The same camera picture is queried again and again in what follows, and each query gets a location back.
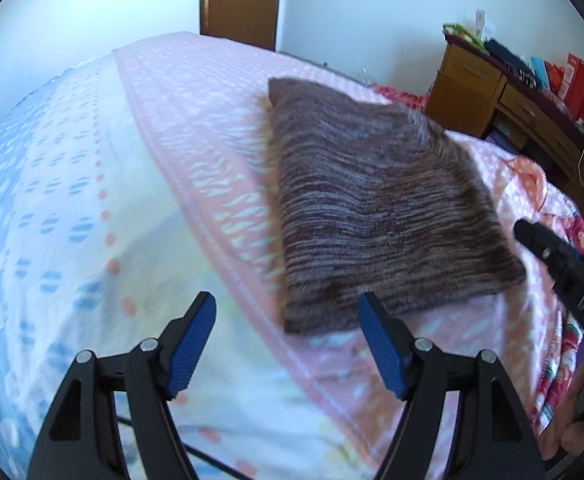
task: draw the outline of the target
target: finger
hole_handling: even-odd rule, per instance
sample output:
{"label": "finger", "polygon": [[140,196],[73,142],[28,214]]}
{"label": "finger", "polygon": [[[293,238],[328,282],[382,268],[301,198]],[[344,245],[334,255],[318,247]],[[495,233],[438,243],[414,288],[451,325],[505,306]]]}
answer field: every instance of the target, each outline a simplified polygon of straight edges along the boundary
{"label": "finger", "polygon": [[584,363],[578,368],[565,398],[559,403],[548,427],[537,439],[543,460],[550,460],[558,451],[565,429],[573,423],[576,401],[584,386]]}
{"label": "finger", "polygon": [[576,397],[581,393],[584,387],[584,363],[576,370],[570,387],[568,388],[568,397]]}
{"label": "finger", "polygon": [[538,448],[543,460],[550,460],[559,451],[559,438],[556,434],[556,424],[544,429],[538,438]]}
{"label": "finger", "polygon": [[584,450],[584,422],[570,424],[563,432],[561,447],[569,454],[579,455]]}

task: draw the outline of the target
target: screw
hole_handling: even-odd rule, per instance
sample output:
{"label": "screw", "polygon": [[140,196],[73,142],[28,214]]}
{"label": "screw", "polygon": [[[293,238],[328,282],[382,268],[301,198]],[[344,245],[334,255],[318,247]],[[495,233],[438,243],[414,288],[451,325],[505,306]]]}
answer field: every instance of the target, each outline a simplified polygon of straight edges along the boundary
{"label": "screw", "polygon": [[140,347],[141,352],[151,352],[152,350],[159,348],[159,342],[153,337],[148,337],[147,339],[143,339],[143,341],[141,341]]}
{"label": "screw", "polygon": [[493,365],[496,362],[496,354],[492,350],[483,350],[481,359],[488,364]]}
{"label": "screw", "polygon": [[81,350],[76,355],[76,362],[84,365],[84,364],[90,362],[91,358],[92,358],[92,352],[90,352],[89,350]]}
{"label": "screw", "polygon": [[414,346],[417,350],[421,350],[422,352],[429,352],[430,350],[432,350],[432,347],[434,345],[433,345],[432,341],[430,341],[429,339],[427,339],[425,337],[419,337],[414,342]]}

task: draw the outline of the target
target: bedding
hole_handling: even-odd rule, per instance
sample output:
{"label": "bedding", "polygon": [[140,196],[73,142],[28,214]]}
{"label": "bedding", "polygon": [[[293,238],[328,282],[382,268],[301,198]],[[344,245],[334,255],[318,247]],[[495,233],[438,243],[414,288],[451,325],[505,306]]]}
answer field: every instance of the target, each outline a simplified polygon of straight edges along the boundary
{"label": "bedding", "polygon": [[[190,387],[170,406],[184,442],[255,478],[373,477],[402,407],[361,333],[282,330],[273,76],[386,102],[290,57],[178,33],[66,71],[0,124],[0,466],[11,478],[25,478],[78,351],[128,351],[200,290],[216,296],[218,315]],[[494,349],[539,431],[581,332],[512,225],[541,221],[584,248],[581,218],[532,162],[448,135],[474,159],[528,278],[405,320],[449,352]],[[452,400],[432,479],[444,468]],[[125,397],[116,401],[127,415]],[[121,431],[131,476],[143,478],[130,430]],[[195,466],[201,478],[222,477]]]}

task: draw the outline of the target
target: drawer handle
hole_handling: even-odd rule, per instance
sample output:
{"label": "drawer handle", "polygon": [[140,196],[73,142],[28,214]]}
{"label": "drawer handle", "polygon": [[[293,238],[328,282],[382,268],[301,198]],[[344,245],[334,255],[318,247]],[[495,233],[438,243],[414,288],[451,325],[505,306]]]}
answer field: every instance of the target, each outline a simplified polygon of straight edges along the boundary
{"label": "drawer handle", "polygon": [[481,78],[481,79],[483,78],[483,74],[482,74],[481,72],[479,72],[478,70],[476,70],[476,69],[473,69],[472,67],[470,67],[470,66],[467,66],[467,65],[461,65],[461,66],[464,68],[464,70],[465,70],[467,73],[470,73],[470,74],[472,74],[474,77],[479,77],[479,78]]}
{"label": "drawer handle", "polygon": [[535,113],[534,113],[532,110],[530,110],[529,108],[526,108],[526,107],[525,107],[524,105],[522,105],[521,103],[517,103],[517,104],[518,104],[518,105],[521,107],[521,109],[522,109],[523,111],[527,112],[527,114],[528,114],[530,117],[532,117],[533,119],[536,119],[536,114],[535,114]]}

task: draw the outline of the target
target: wooden dresser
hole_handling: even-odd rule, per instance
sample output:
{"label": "wooden dresser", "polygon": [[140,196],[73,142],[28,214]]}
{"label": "wooden dresser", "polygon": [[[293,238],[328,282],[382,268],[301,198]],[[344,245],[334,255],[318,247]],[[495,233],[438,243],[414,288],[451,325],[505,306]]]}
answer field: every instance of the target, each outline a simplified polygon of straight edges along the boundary
{"label": "wooden dresser", "polygon": [[[531,139],[547,154],[544,159],[551,159],[548,180],[574,200],[584,218],[578,170],[584,135],[550,100],[525,87],[498,61],[463,40],[447,39],[425,113],[449,130],[479,138],[489,134],[497,115],[509,122],[518,137]],[[584,157],[581,176],[584,181]]]}

